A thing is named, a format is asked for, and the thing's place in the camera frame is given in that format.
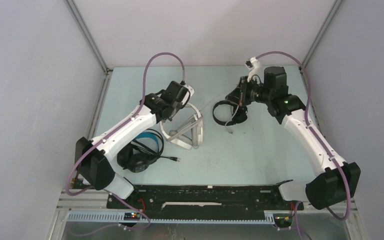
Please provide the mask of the small black on-ear headphones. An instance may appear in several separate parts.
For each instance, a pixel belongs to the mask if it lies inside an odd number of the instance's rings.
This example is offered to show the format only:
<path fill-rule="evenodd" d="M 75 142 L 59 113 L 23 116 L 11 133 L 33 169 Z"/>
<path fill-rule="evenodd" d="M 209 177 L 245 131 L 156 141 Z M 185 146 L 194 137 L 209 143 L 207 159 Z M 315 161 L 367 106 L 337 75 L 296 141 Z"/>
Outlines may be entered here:
<path fill-rule="evenodd" d="M 221 100 L 214 104 L 212 117 L 218 125 L 223 126 L 232 135 L 233 126 L 244 123 L 248 119 L 248 107 L 230 100 Z"/>

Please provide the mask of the white gaming headset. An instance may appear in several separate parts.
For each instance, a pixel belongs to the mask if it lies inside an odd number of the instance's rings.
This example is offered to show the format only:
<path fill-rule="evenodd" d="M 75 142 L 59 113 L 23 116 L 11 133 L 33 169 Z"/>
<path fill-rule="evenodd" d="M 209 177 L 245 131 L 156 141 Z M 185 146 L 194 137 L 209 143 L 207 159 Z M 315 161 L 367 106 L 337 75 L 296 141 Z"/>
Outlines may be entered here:
<path fill-rule="evenodd" d="M 158 124 L 158 129 L 167 143 L 177 147 L 191 150 L 198 149 L 205 142 L 205 137 L 211 133 L 212 117 L 210 116 L 210 105 L 216 102 L 216 97 L 212 97 L 204 105 L 197 105 L 188 102 L 185 110 L 188 114 L 181 115 L 181 121 L 177 125 L 171 126 L 168 120 L 163 120 Z"/>

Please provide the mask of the black headset with blue band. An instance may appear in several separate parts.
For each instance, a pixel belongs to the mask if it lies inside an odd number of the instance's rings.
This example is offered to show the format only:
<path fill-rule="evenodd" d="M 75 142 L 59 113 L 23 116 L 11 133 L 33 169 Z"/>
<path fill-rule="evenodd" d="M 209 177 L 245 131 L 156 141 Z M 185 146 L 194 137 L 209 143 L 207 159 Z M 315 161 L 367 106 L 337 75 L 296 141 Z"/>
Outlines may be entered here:
<path fill-rule="evenodd" d="M 155 141 L 156 150 L 140 142 L 139 139 L 151 139 Z M 174 162 L 180 161 L 179 157 L 163 156 L 164 148 L 165 143 L 162 134 L 154 129 L 148 128 L 118 152 L 116 162 L 123 170 L 129 170 L 132 173 L 141 173 L 161 158 Z"/>

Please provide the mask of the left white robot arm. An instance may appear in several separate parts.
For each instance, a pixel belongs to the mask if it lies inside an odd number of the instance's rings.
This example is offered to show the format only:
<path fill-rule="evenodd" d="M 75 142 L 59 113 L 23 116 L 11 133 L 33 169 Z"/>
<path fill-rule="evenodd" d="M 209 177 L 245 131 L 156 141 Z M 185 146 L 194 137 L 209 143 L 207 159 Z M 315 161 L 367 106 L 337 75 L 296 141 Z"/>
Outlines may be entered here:
<path fill-rule="evenodd" d="M 125 208 L 133 208 L 138 194 L 122 173 L 118 153 L 145 130 L 161 121 L 171 120 L 184 108 L 195 90 L 185 82 L 171 81 L 166 89 L 143 95 L 139 105 L 119 123 L 89 140 L 81 137 L 75 146 L 73 171 L 91 187 L 118 197 Z"/>

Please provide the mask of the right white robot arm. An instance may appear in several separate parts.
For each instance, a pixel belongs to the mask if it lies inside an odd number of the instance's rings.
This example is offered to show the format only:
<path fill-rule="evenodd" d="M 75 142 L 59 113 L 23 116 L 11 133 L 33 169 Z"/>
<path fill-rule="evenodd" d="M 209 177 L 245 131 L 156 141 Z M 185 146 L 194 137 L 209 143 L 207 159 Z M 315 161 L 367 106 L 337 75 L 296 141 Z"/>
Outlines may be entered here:
<path fill-rule="evenodd" d="M 348 163 L 330 146 L 310 120 L 301 99 L 289 93 L 284 67 L 266 67 L 263 78 L 252 73 L 242 76 L 225 100 L 236 111 L 228 123 L 230 126 L 247 120 L 251 103 L 266 105 L 268 113 L 294 137 L 309 158 L 315 179 L 309 183 L 293 180 L 281 183 L 279 190 L 270 196 L 275 208 L 284 209 L 291 201 L 302 201 L 322 210 L 354 197 L 360 167 L 355 162 Z"/>

